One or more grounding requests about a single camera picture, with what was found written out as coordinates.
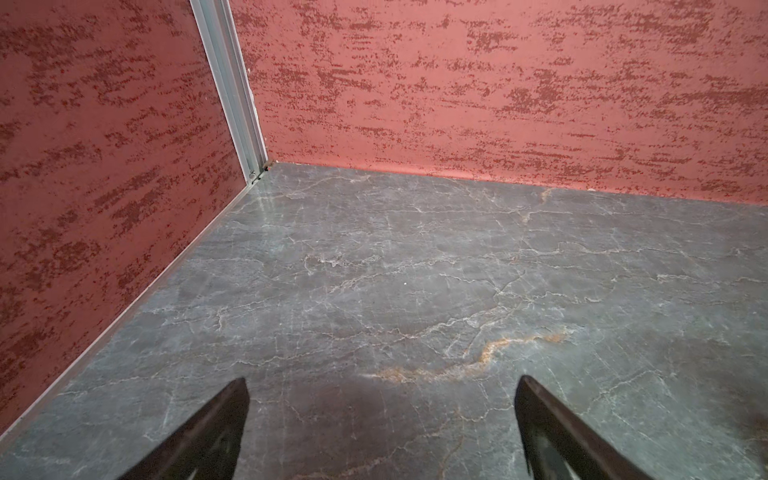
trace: textured wall panel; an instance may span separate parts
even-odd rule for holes
[[[1,431],[244,180],[186,0],[0,11]]]
[[[280,161],[768,203],[750,0],[232,0]]]

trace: gray floor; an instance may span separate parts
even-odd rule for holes
[[[768,209],[278,164],[0,459],[114,478],[227,381],[236,478],[527,478],[530,373],[658,479],[765,478]]]

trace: dark red wall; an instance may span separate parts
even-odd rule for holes
[[[768,203],[762,0],[231,0],[270,158]]]
[[[0,12],[2,431],[245,182],[188,0]]]

